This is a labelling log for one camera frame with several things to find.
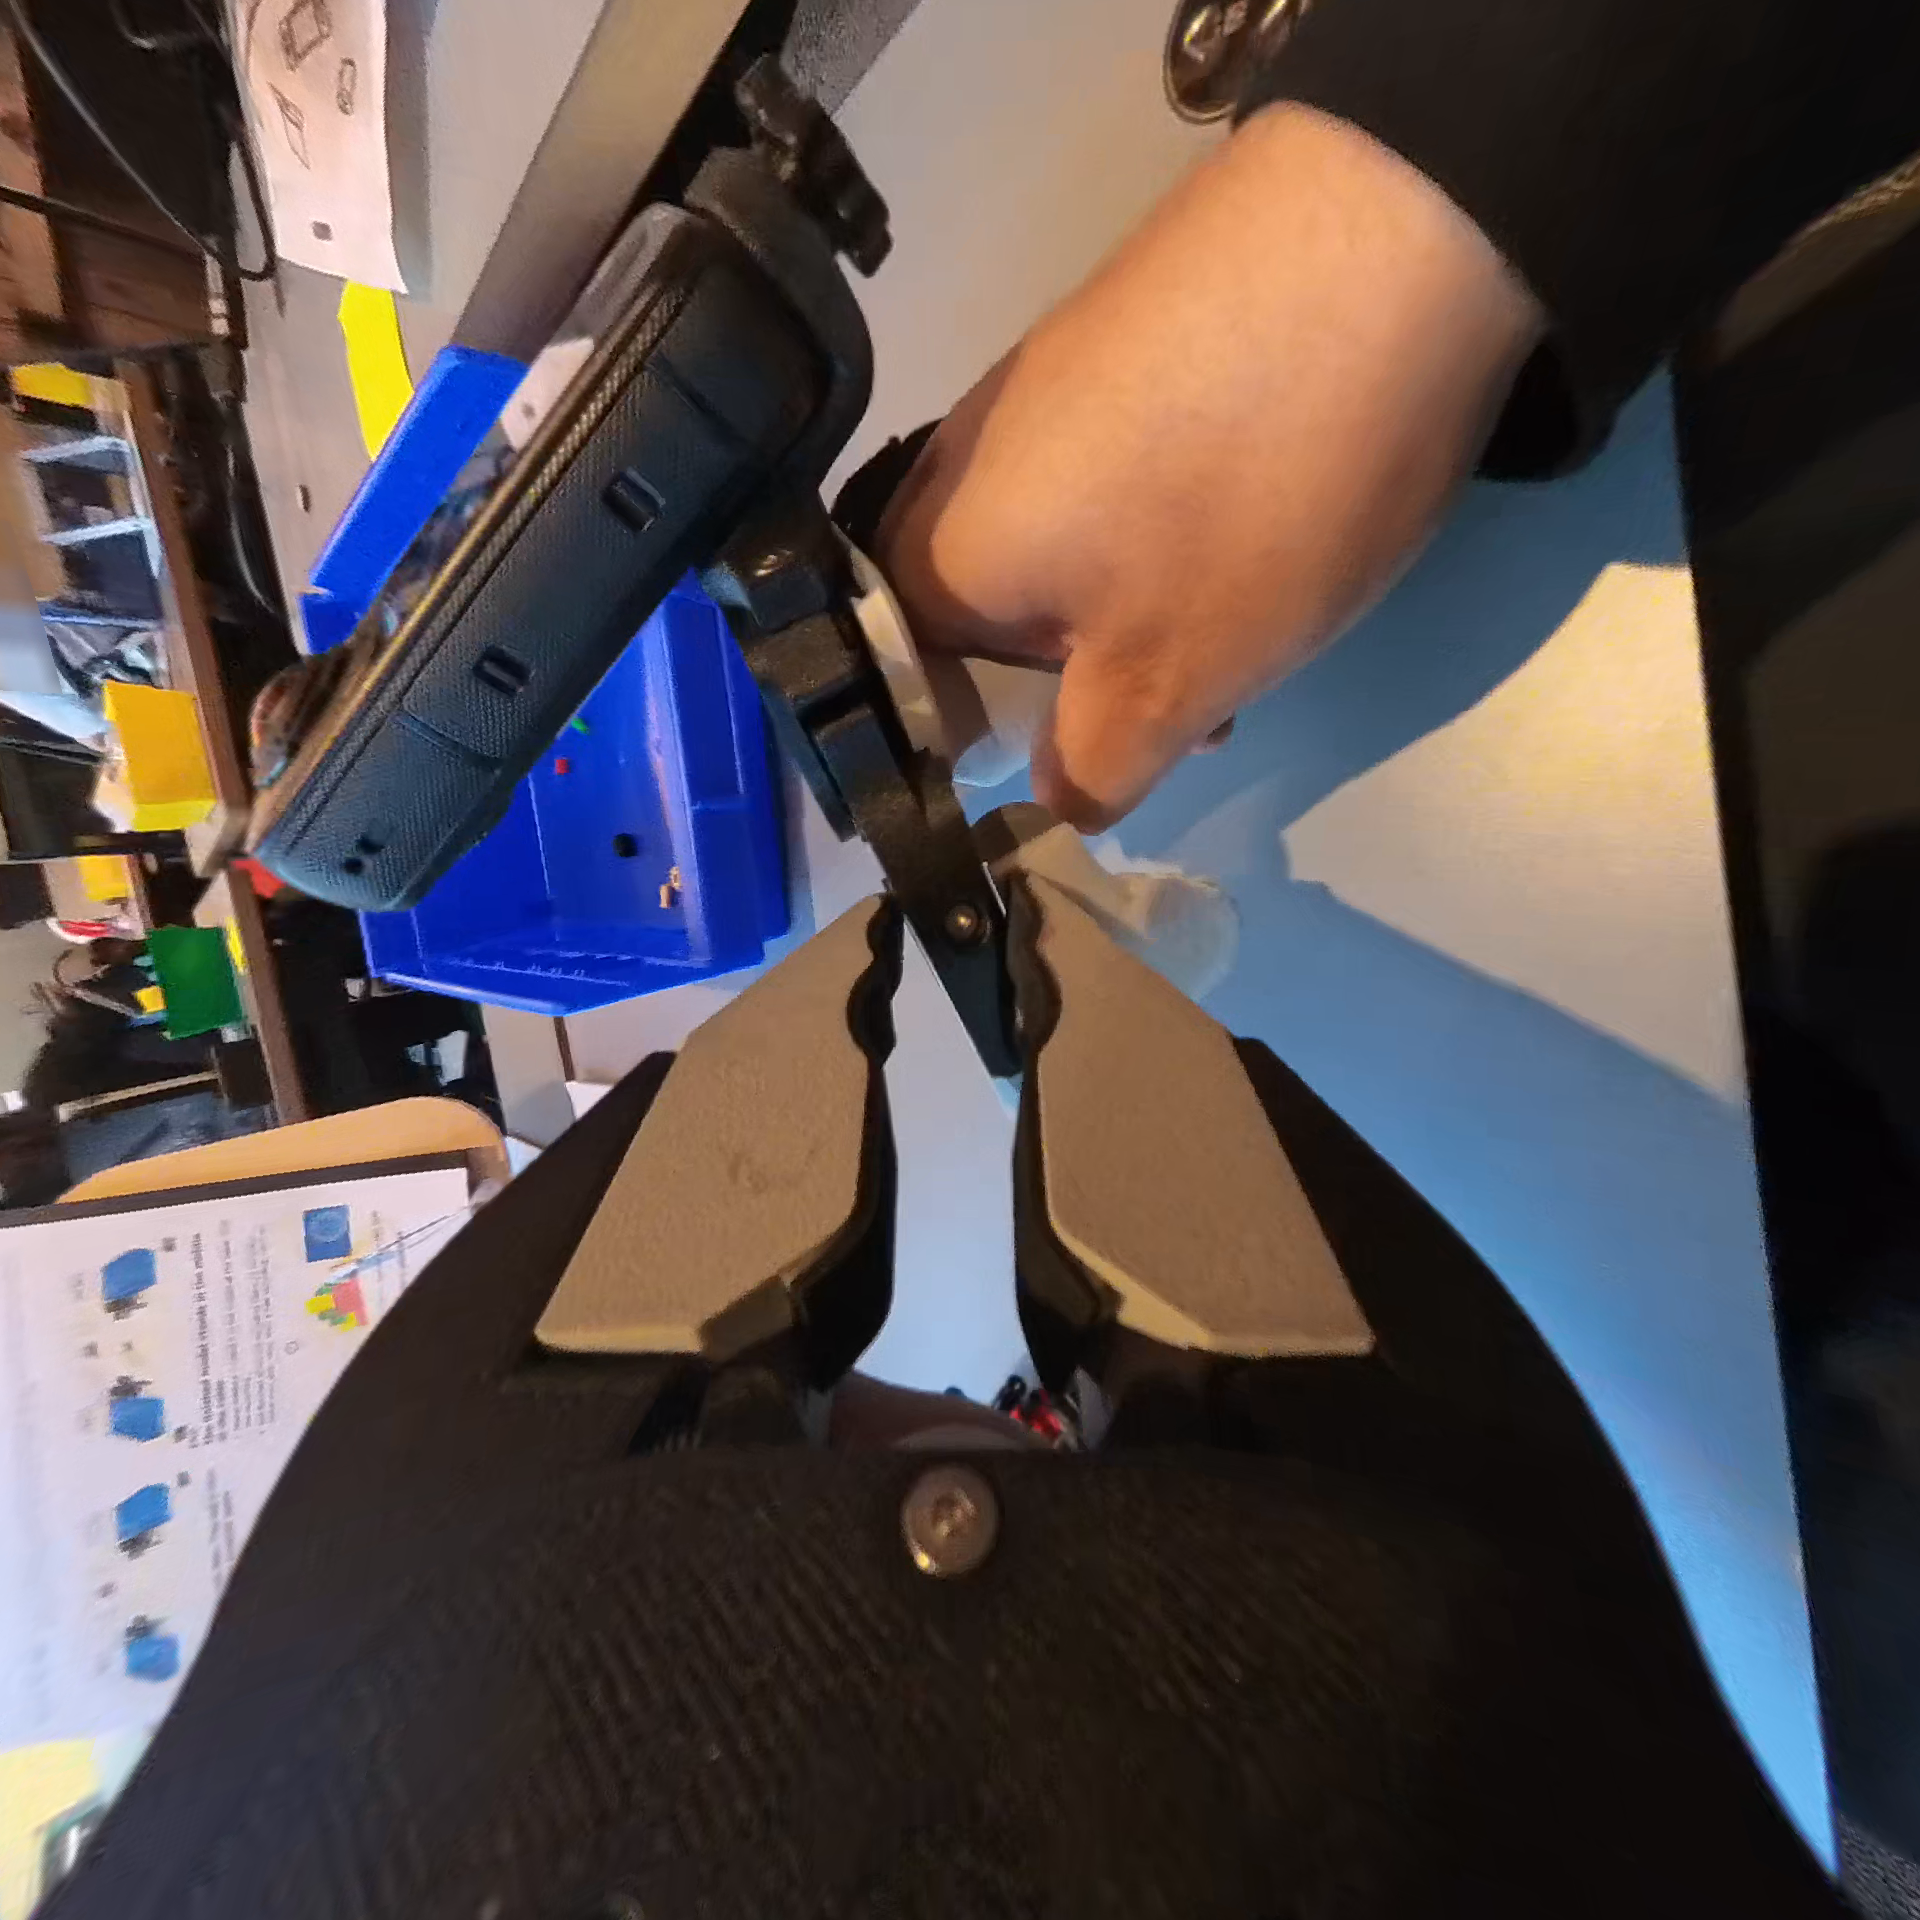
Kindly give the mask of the grey table with beige edge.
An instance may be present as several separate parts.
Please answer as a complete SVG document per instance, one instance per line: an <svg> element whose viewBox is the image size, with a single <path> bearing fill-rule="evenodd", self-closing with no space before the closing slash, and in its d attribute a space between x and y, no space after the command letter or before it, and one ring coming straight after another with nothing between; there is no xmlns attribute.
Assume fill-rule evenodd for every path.
<svg viewBox="0 0 1920 1920"><path fill-rule="evenodd" d="M532 357L703 86L742 2L390 2L387 154L410 360ZM247 301L247 431L284 595L369 465L338 287Z"/></svg>

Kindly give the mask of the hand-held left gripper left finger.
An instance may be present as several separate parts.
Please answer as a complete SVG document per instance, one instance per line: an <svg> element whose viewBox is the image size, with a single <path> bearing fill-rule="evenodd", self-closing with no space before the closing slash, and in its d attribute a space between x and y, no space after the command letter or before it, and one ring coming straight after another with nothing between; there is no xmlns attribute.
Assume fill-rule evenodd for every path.
<svg viewBox="0 0 1920 1920"><path fill-rule="evenodd" d="M689 1034L535 1324L547 1352L853 1373L895 1299L900 972L877 894Z"/></svg>

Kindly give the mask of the wooden stand with instruction sheet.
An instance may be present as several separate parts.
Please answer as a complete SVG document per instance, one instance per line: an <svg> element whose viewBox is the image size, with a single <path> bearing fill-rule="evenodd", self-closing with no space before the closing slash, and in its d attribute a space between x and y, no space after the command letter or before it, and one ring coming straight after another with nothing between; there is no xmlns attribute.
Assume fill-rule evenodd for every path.
<svg viewBox="0 0 1920 1920"><path fill-rule="evenodd" d="M151 1730L291 1453L470 1213L456 1156L2 1226L2 1747Z"/></svg>

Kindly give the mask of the grey desk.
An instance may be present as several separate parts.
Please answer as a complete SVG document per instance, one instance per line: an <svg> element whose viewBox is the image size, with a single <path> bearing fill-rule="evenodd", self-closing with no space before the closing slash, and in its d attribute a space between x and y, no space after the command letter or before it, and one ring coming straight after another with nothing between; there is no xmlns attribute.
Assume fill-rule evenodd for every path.
<svg viewBox="0 0 1920 1920"><path fill-rule="evenodd" d="M843 472L941 414L1219 137L1171 2L805 2L895 214ZM1098 843L1216 878L1262 1041L1537 1317L1788 1817L1835 1865L1736 946L1653 377L1590 465L1475 486L1405 584Z"/></svg>

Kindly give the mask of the white printed paper sheet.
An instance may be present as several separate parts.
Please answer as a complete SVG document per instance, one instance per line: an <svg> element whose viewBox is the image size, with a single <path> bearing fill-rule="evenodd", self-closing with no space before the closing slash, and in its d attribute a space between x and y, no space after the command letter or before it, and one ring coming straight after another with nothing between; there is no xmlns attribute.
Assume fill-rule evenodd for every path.
<svg viewBox="0 0 1920 1920"><path fill-rule="evenodd" d="M229 2L226 14L277 255L401 294L387 5Z"/></svg>

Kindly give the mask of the blue storage bin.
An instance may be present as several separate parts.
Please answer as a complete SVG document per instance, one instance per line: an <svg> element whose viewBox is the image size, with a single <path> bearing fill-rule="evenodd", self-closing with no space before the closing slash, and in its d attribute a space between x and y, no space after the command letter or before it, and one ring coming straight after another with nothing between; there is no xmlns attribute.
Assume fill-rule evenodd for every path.
<svg viewBox="0 0 1920 1920"><path fill-rule="evenodd" d="M323 543L299 598L309 653L351 637L445 497L509 455L525 364L442 347ZM373 976L525 1014L585 1014L763 962L788 934L780 777L753 678L696 584L633 637L514 803L410 911L362 915ZM568 779L553 759L572 758ZM612 835L643 853L615 857ZM658 880L680 870L680 909Z"/></svg>

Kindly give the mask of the yellow paper note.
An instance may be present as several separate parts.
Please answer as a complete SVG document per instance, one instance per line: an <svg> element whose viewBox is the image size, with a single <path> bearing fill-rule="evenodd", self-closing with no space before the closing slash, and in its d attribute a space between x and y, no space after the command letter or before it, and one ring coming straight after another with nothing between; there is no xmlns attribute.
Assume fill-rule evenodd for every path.
<svg viewBox="0 0 1920 1920"><path fill-rule="evenodd" d="M416 395L394 293L347 281L338 293L338 335L357 430L368 459L379 459Z"/></svg>

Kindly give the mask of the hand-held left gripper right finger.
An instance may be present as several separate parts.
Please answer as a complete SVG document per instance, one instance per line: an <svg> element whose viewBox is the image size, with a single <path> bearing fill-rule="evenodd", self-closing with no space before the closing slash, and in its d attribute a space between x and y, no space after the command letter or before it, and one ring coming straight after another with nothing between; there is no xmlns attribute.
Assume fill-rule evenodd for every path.
<svg viewBox="0 0 1920 1920"><path fill-rule="evenodd" d="M1013 874L1014 1296L1041 1379L1122 1344L1366 1359L1376 1331L1233 1034L1055 878Z"/></svg>

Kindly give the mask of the toy brick car model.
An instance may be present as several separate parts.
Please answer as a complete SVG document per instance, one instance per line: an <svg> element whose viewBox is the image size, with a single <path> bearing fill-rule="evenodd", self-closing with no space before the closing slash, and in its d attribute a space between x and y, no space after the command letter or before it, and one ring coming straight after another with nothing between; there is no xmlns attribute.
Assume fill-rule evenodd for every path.
<svg viewBox="0 0 1920 1920"><path fill-rule="evenodd" d="M1074 1390L1055 1394L1036 1379L1010 1373L996 1387L993 1408L1048 1450L1083 1453L1088 1447Z"/></svg>

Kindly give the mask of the person's right forearm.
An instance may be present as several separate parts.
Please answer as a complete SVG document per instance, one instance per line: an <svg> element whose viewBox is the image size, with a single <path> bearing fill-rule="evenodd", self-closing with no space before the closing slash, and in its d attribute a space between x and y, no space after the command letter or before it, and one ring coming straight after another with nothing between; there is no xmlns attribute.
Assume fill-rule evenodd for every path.
<svg viewBox="0 0 1920 1920"><path fill-rule="evenodd" d="M1918 5L1300 2L1235 122L1282 102L1408 161L1538 301L1478 468L1551 480L1802 227L1918 154Z"/></svg>

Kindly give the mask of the person's right hand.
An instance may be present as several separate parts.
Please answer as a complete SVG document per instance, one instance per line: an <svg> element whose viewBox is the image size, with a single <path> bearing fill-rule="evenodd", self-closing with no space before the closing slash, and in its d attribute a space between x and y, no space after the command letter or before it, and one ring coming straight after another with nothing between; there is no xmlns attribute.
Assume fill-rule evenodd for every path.
<svg viewBox="0 0 1920 1920"><path fill-rule="evenodd" d="M1262 110L954 406L877 562L921 641L1056 671L1034 794L1112 828L1399 584L1541 335L1432 179Z"/></svg>

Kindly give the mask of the yellow storage bin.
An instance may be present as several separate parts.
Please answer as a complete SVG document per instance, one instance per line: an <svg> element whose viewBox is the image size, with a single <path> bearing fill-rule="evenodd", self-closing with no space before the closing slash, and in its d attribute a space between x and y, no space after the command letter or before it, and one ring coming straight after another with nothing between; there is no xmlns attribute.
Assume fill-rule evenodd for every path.
<svg viewBox="0 0 1920 1920"><path fill-rule="evenodd" d="M102 686L109 755L92 805L116 829L187 829L217 810L198 706L191 693L107 681Z"/></svg>

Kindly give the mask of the green storage bin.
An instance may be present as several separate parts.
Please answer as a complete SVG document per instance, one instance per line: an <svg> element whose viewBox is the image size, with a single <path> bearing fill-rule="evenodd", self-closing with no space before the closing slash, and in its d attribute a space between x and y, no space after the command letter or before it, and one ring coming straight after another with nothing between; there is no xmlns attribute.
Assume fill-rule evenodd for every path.
<svg viewBox="0 0 1920 1920"><path fill-rule="evenodd" d="M146 940L160 1023L170 1041L204 1041L247 1025L226 937L204 925L160 925Z"/></svg>

